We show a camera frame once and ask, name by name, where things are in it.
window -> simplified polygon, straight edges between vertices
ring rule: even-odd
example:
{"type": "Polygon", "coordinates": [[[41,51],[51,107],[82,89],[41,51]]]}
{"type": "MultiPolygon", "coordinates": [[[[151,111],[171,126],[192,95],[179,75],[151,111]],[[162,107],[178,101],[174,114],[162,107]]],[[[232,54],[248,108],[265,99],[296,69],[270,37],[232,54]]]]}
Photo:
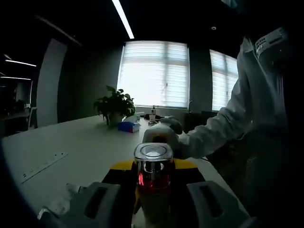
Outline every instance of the window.
{"type": "Polygon", "coordinates": [[[238,79],[237,60],[217,51],[210,50],[212,65],[212,110],[226,107],[231,91],[238,79]]]}
{"type": "Polygon", "coordinates": [[[117,88],[135,105],[188,107],[189,58],[186,44],[164,41],[127,42],[117,88]]]}

gray wall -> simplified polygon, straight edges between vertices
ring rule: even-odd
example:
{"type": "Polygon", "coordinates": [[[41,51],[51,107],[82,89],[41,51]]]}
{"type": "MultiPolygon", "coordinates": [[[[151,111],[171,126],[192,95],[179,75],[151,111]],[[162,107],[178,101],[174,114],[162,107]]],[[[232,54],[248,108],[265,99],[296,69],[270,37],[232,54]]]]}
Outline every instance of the gray wall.
{"type": "Polygon", "coordinates": [[[96,115],[93,103],[116,88],[123,44],[96,49],[69,48],[58,86],[58,121],[96,115]]]}
{"type": "Polygon", "coordinates": [[[208,48],[189,45],[192,112],[212,111],[212,68],[208,48]]]}
{"type": "MultiPolygon", "coordinates": [[[[93,102],[108,95],[105,85],[117,86],[122,46],[107,45],[94,50],[69,48],[58,86],[58,122],[96,115],[93,102]]],[[[190,100],[193,112],[212,109],[212,71],[209,49],[190,47],[190,100]]],[[[137,107],[136,111],[149,112],[137,107]]],[[[181,121],[185,109],[159,109],[160,115],[175,115],[181,121]]]]}
{"type": "Polygon", "coordinates": [[[51,39],[44,55],[37,86],[38,127],[57,124],[57,91],[66,45],[51,39]]]}

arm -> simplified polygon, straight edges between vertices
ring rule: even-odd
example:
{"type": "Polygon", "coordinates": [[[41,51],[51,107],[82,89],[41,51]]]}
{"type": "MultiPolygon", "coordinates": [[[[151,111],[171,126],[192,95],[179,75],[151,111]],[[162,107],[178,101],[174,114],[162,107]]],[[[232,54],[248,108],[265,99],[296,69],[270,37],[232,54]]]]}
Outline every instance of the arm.
{"type": "Polygon", "coordinates": [[[239,79],[233,87],[227,107],[180,137],[183,157],[204,157],[223,146],[227,140],[237,138],[252,120],[252,101],[242,55],[237,57],[239,79]]]}

red liquid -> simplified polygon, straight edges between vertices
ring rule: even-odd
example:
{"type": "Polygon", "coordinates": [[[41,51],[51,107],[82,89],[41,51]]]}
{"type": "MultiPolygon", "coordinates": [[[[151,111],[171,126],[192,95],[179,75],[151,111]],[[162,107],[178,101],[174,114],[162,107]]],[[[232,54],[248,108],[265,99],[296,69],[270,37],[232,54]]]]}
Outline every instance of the red liquid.
{"type": "Polygon", "coordinates": [[[138,169],[138,184],[149,189],[167,188],[171,182],[171,170],[170,161],[161,161],[157,165],[146,162],[145,167],[138,169]]]}

desk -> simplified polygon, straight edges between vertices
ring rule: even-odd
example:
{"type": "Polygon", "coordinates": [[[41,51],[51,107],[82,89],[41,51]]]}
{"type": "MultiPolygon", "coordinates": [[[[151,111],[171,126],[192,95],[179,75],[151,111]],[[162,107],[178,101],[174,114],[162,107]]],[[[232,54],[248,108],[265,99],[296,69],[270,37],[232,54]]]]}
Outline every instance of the desk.
{"type": "Polygon", "coordinates": [[[10,115],[2,117],[2,120],[11,120],[11,119],[16,119],[20,117],[29,117],[29,111],[21,111],[21,112],[16,112],[16,113],[11,113],[10,115]]]}
{"type": "MultiPolygon", "coordinates": [[[[93,116],[41,127],[3,138],[4,156],[21,194],[38,213],[42,205],[49,205],[61,195],[67,183],[88,186],[100,182],[113,164],[132,159],[149,127],[144,119],[140,124],[139,132],[120,132],[108,129],[100,116],[93,116]],[[25,171],[59,152],[68,156],[20,184],[25,171]]],[[[213,180],[233,194],[210,162],[190,160],[198,165],[207,181],[213,180]]]]}

